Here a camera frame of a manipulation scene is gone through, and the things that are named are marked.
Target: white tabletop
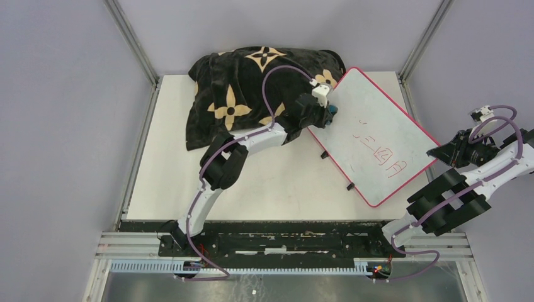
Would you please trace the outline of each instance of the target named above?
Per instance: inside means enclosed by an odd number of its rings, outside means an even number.
[[[395,72],[366,74],[405,108]],[[206,148],[189,152],[185,148],[194,90],[187,75],[163,77],[127,219],[178,219],[196,193]],[[390,220],[400,218],[408,205],[406,198],[428,183],[422,174],[371,208],[355,190],[346,190],[345,177],[329,159],[322,160],[321,153],[304,130],[291,143],[247,158],[239,180],[220,195],[208,219]]]

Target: folded fabric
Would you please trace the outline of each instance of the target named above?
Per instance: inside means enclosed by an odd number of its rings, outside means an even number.
[[[330,50],[245,47],[206,55],[189,76],[195,81],[195,101],[186,125],[186,148],[209,145],[222,131],[257,128],[272,121],[261,85],[269,70],[291,65],[318,82],[335,87],[345,73],[338,54]],[[277,70],[266,83],[266,97],[276,116],[312,86],[299,72]]]

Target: white board with red border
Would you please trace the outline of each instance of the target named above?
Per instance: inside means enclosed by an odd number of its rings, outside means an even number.
[[[426,151],[439,143],[359,68],[347,71],[328,99],[338,107],[333,123],[309,130],[369,206],[435,162]]]

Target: blanket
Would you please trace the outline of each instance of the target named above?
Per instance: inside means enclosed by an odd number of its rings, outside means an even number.
[[[195,81],[195,100],[186,124],[187,150],[210,145],[222,131],[271,123],[261,85],[269,70],[280,65],[298,67],[332,87],[345,73],[343,61],[330,50],[245,47],[206,55],[189,71]],[[299,95],[311,93],[312,86],[299,72],[280,69],[269,76],[265,90],[278,116]]]

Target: red border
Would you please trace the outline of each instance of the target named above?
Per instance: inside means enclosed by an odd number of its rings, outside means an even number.
[[[339,80],[338,82],[338,85],[339,83],[341,83],[341,81],[343,81],[343,79],[345,78],[345,76],[349,73],[349,71],[353,70],[353,69],[356,69],[357,71],[359,71],[366,79],[369,80],[369,82],[371,82],[380,92],[382,92],[382,94],[389,99],[389,101],[391,101],[391,103],[393,103],[397,108],[399,108],[403,113],[404,115],[406,115],[419,129],[421,129],[421,131],[423,131],[424,134],[426,134],[426,136],[428,136],[432,141],[434,141],[434,143],[436,143],[438,146],[440,146],[440,143],[432,137],[432,135],[430,135],[430,133],[428,133],[423,127],[421,127],[421,125],[419,125],[418,122],[416,122],[416,120],[414,120],[413,117],[411,117],[407,112],[406,110],[404,110],[402,107],[400,107],[390,96],[387,95],[387,93],[385,93],[384,90],[382,90],[382,88],[380,88],[377,83],[373,82],[373,80],[371,80],[361,69],[359,69],[358,67],[351,67],[349,70],[347,70],[347,72],[345,73],[345,75],[342,76],[342,78]],[[317,139],[317,137],[315,136],[315,134],[312,132],[312,130],[310,130],[308,128],[308,131],[310,131],[310,133],[312,134],[312,136],[315,138],[315,140],[317,141],[317,143],[319,143],[319,145],[321,146],[321,148],[323,148],[323,150],[327,151],[326,148],[323,146],[323,144],[319,141],[319,139]],[[345,178],[347,178],[347,180],[349,180],[349,182],[353,182],[348,176],[347,174],[345,173],[345,171],[339,166],[338,162],[336,162],[336,160],[332,157],[332,156],[329,156],[332,161],[334,162],[334,164],[338,167],[338,169],[341,171],[341,173],[343,173],[343,175],[345,176]],[[408,182],[411,182],[414,178],[416,178],[417,176],[419,176],[421,173],[423,173],[426,169],[428,169],[431,165],[433,165],[435,162],[437,161],[437,159],[434,159],[430,164],[428,164],[425,168],[423,168],[421,171],[419,171],[418,173],[416,173],[414,176],[412,176],[410,179],[408,179],[403,185],[401,185],[398,189],[396,189],[395,191],[393,191],[391,194],[389,194],[386,198],[384,198],[381,202],[379,202],[376,206],[373,206],[371,204],[369,204],[369,202],[367,201],[367,199],[365,199],[364,195],[362,195],[362,193],[360,192],[360,190],[358,190],[358,188],[356,186],[354,186],[354,189],[356,190],[356,192],[358,192],[358,194],[363,198],[363,200],[365,201],[365,203],[370,206],[371,208],[378,208],[382,203],[384,203],[386,200],[388,200],[391,196],[393,196],[396,192],[398,192],[400,189],[404,188],[404,186],[406,186],[406,184],[408,184]]]

